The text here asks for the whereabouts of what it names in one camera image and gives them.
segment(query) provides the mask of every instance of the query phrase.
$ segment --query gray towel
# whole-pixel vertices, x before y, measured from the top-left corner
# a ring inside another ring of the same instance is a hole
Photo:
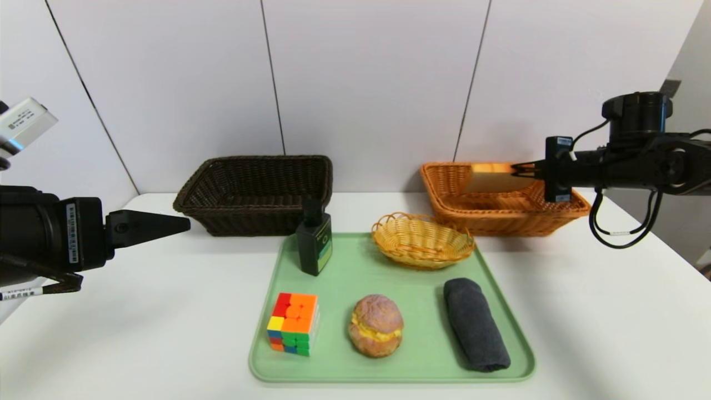
[[[467,367],[480,372],[509,368],[511,358],[479,285],[467,278],[448,280],[444,301]]]

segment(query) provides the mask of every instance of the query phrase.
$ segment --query orange wicker basket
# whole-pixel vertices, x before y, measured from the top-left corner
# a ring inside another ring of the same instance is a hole
[[[547,236],[590,212],[590,204],[575,191],[571,202],[547,203],[542,181],[520,191],[461,194],[470,170],[468,162],[432,162],[422,165],[420,174],[437,220],[472,235]]]

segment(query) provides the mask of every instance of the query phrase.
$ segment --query small yellow wicker basket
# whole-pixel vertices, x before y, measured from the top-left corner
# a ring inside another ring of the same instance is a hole
[[[376,222],[371,232],[390,260],[421,270],[452,265],[469,257],[475,246],[468,231],[462,233],[425,215],[389,214]]]

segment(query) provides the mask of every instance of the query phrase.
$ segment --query green bottle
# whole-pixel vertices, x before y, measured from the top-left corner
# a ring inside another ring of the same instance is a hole
[[[331,216],[319,200],[304,200],[304,221],[296,229],[301,270],[318,276],[333,253]]]

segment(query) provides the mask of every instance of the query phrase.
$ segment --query tabletop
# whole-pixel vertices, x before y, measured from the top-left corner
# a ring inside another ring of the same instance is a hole
[[[126,208],[163,214],[175,194]],[[335,193],[334,232],[394,211],[431,213],[426,194]],[[637,222],[612,201],[608,230]],[[0,399],[707,399],[711,283],[650,235],[618,251],[586,219],[546,238],[476,239],[528,338],[534,375],[514,384],[265,384],[247,365],[282,237],[213,238],[195,221],[119,249],[78,293],[25,301],[0,325]]]

